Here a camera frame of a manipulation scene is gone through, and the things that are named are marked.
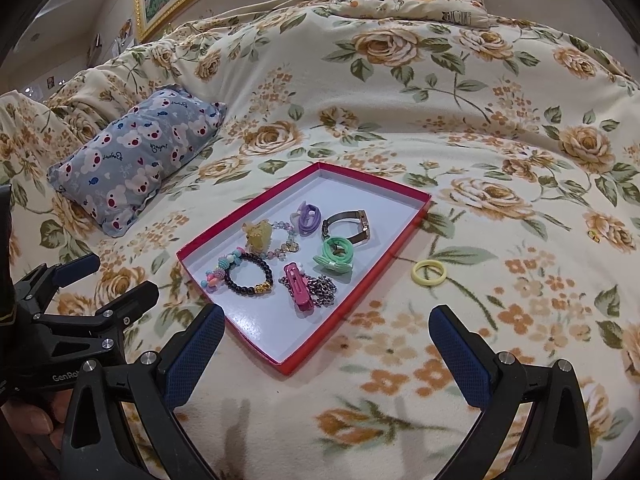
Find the watch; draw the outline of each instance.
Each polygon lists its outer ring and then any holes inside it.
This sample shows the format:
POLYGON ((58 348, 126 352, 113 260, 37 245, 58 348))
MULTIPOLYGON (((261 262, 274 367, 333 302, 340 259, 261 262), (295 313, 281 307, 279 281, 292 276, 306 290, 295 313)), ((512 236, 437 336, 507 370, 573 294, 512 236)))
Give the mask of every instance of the watch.
POLYGON ((371 238, 371 233, 369 231, 369 220, 367 219, 367 214, 362 210, 358 211, 343 211, 342 213, 336 213, 335 215, 329 216, 329 218, 325 219, 322 222, 322 240, 327 240, 330 236, 329 234, 329 225, 338 220, 347 220, 354 219, 360 221, 360 226, 362 227, 362 231, 358 234, 353 235, 352 237, 347 238, 353 245, 365 242, 371 238))

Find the panda pillow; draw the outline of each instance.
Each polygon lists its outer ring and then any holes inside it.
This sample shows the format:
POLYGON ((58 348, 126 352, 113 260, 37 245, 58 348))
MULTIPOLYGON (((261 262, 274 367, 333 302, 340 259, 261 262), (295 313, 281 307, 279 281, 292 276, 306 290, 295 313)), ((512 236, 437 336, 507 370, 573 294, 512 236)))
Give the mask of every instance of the panda pillow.
POLYGON ((122 236, 161 181, 215 135, 226 105, 208 104, 178 86, 158 89, 47 172, 51 185, 77 202, 109 236, 122 236))

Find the screw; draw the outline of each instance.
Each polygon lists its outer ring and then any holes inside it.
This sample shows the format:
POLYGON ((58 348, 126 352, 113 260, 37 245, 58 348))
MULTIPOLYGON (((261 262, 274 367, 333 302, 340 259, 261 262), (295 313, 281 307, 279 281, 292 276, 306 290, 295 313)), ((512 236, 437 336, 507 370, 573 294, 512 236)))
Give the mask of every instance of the screw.
POLYGON ((144 352, 140 356, 140 362, 143 365, 152 365, 153 363, 156 362, 157 358, 158 358, 158 354, 156 354, 155 352, 144 352))
POLYGON ((500 352, 498 354, 498 359, 503 365, 512 365, 516 362, 516 358, 513 356, 511 352, 500 352))
POLYGON ((91 372, 95 370, 95 367, 97 367, 97 363, 93 359, 89 359, 82 364, 82 370, 85 372, 91 372))
POLYGON ((572 370, 571 363, 566 359, 558 359, 558 368, 560 368, 563 372, 570 372, 572 370))

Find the black bead bracelet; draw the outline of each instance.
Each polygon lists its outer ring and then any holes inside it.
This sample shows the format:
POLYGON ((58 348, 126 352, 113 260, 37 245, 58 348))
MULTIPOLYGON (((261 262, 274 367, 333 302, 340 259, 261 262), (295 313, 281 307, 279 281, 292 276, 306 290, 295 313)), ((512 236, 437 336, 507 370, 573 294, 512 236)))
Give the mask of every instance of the black bead bracelet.
POLYGON ((236 294, 241 294, 242 296, 254 296, 255 294, 264 294, 269 292, 273 288, 273 273, 271 272, 271 267, 267 262, 265 262, 258 254, 253 253, 242 253, 239 258, 241 260, 247 260, 248 262, 253 262, 258 267, 260 267, 264 271, 264 281, 262 283, 258 283, 254 286, 240 286, 234 283, 229 275, 229 270, 233 264, 229 266, 228 269, 225 269, 225 283, 232 291, 236 294))

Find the floral bedspread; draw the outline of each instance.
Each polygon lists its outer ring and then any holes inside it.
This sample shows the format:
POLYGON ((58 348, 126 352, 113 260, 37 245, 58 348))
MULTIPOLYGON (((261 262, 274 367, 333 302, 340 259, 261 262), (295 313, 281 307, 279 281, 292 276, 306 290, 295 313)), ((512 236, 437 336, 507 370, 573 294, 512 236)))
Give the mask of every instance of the floral bedspread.
POLYGON ((412 243, 292 376, 223 339, 178 410, 189 436, 224 479, 432 478, 478 416, 427 330, 430 309, 447 303, 495 351, 572 362, 594 478, 605 478, 640 429, 638 84, 544 25, 345 19, 327 4, 277 1, 187 23, 79 73, 46 106, 0 98, 14 278, 95 251, 100 271, 52 307, 71 315, 157 283, 158 305, 126 334, 133 360, 205 303, 175 252, 241 203, 317 160, 420 187, 434 205, 412 243), (228 103, 228 118, 127 235, 108 238, 44 171, 174 82, 228 103), (409 277, 427 257, 448 267, 433 290, 409 277))

